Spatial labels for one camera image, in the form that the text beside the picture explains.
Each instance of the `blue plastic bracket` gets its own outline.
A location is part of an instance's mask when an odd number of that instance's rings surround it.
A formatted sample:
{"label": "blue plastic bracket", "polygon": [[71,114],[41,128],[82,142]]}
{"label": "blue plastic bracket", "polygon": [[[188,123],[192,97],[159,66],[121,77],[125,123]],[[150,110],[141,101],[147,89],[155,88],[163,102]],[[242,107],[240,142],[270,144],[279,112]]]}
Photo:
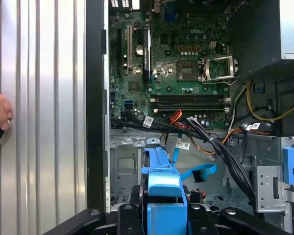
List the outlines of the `blue plastic bracket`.
{"label": "blue plastic bracket", "polygon": [[148,174],[148,195],[180,197],[180,174],[172,167],[167,153],[161,147],[146,148],[149,152],[150,167],[143,167],[142,173]]}
{"label": "blue plastic bracket", "polygon": [[284,182],[294,184],[294,148],[283,149],[283,173]]}
{"label": "blue plastic bracket", "polygon": [[148,203],[147,235],[186,235],[187,199],[180,174],[162,148],[146,148],[145,152],[150,167],[143,167],[142,173],[149,175],[148,195],[179,198],[176,203]]}

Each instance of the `pcie slot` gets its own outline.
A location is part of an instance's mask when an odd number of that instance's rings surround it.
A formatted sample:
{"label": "pcie slot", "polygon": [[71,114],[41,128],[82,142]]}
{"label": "pcie slot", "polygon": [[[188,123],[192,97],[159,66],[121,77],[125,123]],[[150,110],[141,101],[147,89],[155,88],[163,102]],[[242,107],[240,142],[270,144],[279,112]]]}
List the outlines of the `pcie slot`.
{"label": "pcie slot", "polygon": [[151,75],[151,35],[150,35],[150,28],[144,29],[144,42],[143,42],[144,52],[143,52],[143,80],[145,84],[150,82],[150,75]]}
{"label": "pcie slot", "polygon": [[119,76],[121,75],[122,70],[122,29],[118,28],[117,30],[117,69]]}
{"label": "pcie slot", "polygon": [[127,26],[127,67],[133,69],[133,26]]}

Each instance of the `cable label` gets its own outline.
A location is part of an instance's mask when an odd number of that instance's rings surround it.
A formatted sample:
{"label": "cable label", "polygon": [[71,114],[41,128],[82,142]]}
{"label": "cable label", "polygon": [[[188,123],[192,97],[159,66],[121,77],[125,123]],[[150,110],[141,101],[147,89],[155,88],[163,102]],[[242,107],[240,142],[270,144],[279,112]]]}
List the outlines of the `cable label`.
{"label": "cable label", "polygon": [[146,127],[146,128],[150,129],[150,127],[152,125],[152,122],[153,122],[153,118],[149,117],[149,116],[146,116],[145,120],[144,120],[144,123],[143,123],[143,127]]}
{"label": "cable label", "polygon": [[253,126],[251,127],[251,130],[257,130],[260,126],[260,123],[254,123]]}
{"label": "cable label", "polygon": [[245,130],[249,131],[253,125],[249,125]]}
{"label": "cable label", "polygon": [[190,143],[185,143],[185,142],[180,142],[178,141],[176,143],[176,148],[180,148],[180,149],[185,149],[185,150],[189,150],[190,149],[191,144]]}

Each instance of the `yellow wire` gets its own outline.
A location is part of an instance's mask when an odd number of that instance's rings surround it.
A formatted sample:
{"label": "yellow wire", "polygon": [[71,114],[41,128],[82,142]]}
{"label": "yellow wire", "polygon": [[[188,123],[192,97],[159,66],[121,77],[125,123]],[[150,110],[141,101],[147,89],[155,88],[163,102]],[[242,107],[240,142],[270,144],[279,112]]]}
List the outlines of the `yellow wire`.
{"label": "yellow wire", "polygon": [[249,82],[248,83],[248,86],[247,86],[247,91],[246,91],[246,97],[247,97],[247,106],[248,106],[248,109],[250,111],[250,113],[258,120],[260,121],[277,121],[277,120],[280,120],[284,117],[286,117],[287,115],[289,115],[292,111],[294,111],[294,107],[292,107],[291,109],[289,109],[287,112],[285,112],[284,114],[282,114],[281,116],[278,116],[278,117],[275,117],[275,118],[272,118],[272,119],[267,119],[267,118],[263,118],[263,117],[260,117],[258,115],[256,115],[254,112],[253,112],[253,108],[251,106],[251,102],[250,102],[250,88],[251,88],[251,85],[252,83]]}

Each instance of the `silver corrugated surface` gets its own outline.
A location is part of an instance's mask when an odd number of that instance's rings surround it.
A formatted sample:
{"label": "silver corrugated surface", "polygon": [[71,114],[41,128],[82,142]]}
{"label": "silver corrugated surface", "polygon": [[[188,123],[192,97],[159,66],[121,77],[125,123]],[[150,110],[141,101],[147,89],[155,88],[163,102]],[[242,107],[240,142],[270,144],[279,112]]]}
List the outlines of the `silver corrugated surface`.
{"label": "silver corrugated surface", "polygon": [[0,235],[40,235],[86,208],[85,0],[0,0]]}

